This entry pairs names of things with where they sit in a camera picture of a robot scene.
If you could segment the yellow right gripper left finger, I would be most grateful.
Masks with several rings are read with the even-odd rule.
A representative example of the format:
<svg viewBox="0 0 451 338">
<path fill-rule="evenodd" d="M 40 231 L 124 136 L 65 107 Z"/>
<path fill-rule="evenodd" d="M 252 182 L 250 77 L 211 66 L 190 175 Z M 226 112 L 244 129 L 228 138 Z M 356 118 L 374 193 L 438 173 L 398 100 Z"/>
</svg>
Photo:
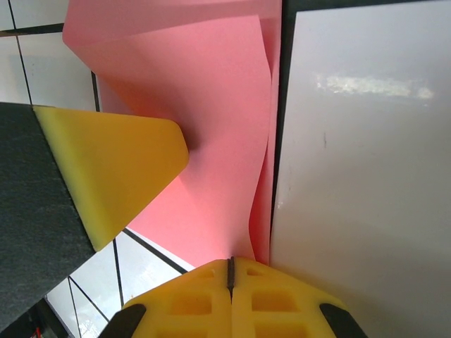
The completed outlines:
<svg viewBox="0 0 451 338">
<path fill-rule="evenodd" d="M 233 259 L 215 260 L 129 300 L 102 337 L 231 337 Z"/>
</svg>

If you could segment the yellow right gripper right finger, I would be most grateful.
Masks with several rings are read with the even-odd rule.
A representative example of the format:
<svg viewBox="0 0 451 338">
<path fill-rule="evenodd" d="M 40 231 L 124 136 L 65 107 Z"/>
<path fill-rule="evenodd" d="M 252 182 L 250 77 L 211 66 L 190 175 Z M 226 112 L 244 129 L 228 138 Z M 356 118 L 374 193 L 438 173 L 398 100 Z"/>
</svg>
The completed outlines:
<svg viewBox="0 0 451 338">
<path fill-rule="evenodd" d="M 233 337 L 366 337 L 338 298 L 267 265 L 231 258 Z"/>
</svg>

